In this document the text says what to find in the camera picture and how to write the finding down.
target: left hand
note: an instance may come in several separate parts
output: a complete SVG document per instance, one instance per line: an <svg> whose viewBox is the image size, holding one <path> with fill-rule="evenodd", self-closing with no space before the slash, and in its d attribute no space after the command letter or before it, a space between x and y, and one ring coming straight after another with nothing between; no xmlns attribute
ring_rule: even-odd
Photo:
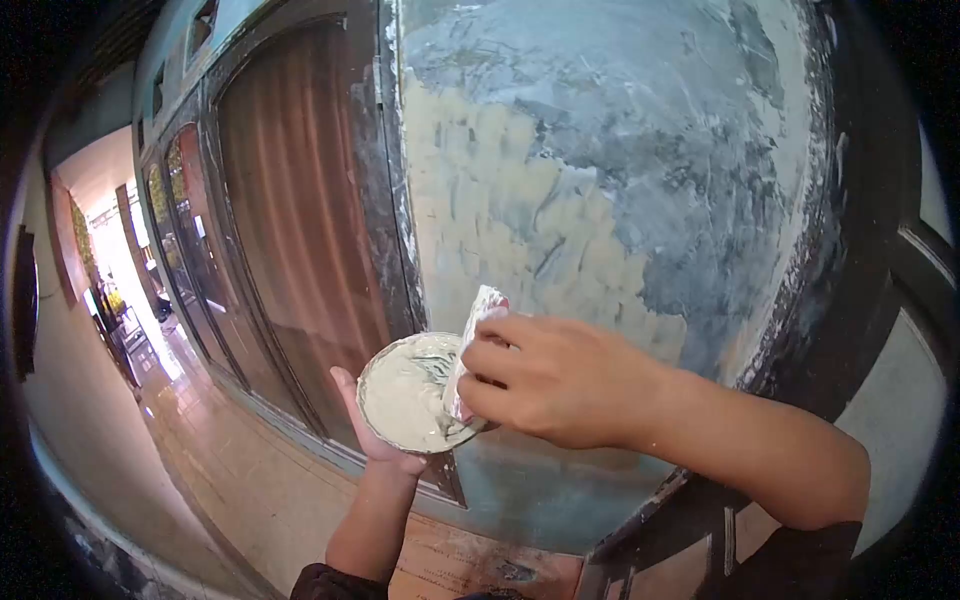
<svg viewBox="0 0 960 600"><path fill-rule="evenodd" d="M334 367L330 369L330 375L337 382L337 388L340 390L340 396L347 406L347 412L350 414L350 422L353 424L353 431L357 434L357 440L360 441L360 448L367 455L369 461L388 463L396 466L402 472L420 477L426 470L427 461L423 456L417 454L408 454L387 444L370 430L360 415L360 408L357 406L357 383L356 378L343 367Z"/></svg>

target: plastered wall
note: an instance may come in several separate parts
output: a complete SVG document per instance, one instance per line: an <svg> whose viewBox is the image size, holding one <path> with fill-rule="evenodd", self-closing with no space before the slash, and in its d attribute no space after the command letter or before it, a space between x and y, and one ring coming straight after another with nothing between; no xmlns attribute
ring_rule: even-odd
<svg viewBox="0 0 960 600"><path fill-rule="evenodd" d="M490 284L516 310L602 325L732 383L766 326L819 150L793 3L391 5L430 327L462 329ZM460 523L569 552L671 469L503 430L455 454Z"/></svg>

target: hand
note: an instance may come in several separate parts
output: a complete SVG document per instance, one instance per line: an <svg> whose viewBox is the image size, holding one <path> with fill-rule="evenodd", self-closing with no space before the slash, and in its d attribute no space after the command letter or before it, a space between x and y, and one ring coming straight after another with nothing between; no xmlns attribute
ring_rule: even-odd
<svg viewBox="0 0 960 600"><path fill-rule="evenodd" d="M347 406L347 412L350 414L350 423L353 425L353 431L357 434L357 440L360 442L360 448L367 455L369 461L389 463L395 465L401 471L414 477L420 477L426 469L427 461L424 457L416 454L407 454L387 444L370 430L360 415L360 408L357 406L357 383L356 378L343 367L334 367L330 369L330 375L337 382L337 388L340 390L340 396Z"/></svg>
<svg viewBox="0 0 960 600"><path fill-rule="evenodd" d="M635 444L671 372L622 336L576 321L512 314L476 331L457 386L464 403L560 447ZM519 351L490 341L497 338Z"/></svg>

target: forearm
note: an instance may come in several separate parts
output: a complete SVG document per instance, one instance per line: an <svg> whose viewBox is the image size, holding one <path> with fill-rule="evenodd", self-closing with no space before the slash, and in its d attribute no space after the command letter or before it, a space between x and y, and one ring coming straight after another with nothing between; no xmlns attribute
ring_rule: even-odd
<svg viewBox="0 0 960 600"><path fill-rule="evenodd" d="M635 415L630 449L740 490L791 528L863 518L869 457L836 427L689 372L670 370L660 394Z"/></svg>
<svg viewBox="0 0 960 600"><path fill-rule="evenodd" d="M326 546L326 564L390 583L418 480L392 463L368 461L350 510Z"/></svg>

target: right hand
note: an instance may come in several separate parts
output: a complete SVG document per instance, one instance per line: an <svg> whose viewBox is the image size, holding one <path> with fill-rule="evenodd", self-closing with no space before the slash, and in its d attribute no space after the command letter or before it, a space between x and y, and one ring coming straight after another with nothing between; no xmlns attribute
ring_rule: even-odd
<svg viewBox="0 0 960 600"><path fill-rule="evenodd" d="M664 396L670 369L615 333L518 314L482 321L476 332L457 386L464 403L560 447L633 445ZM489 341L497 338L514 348Z"/></svg>

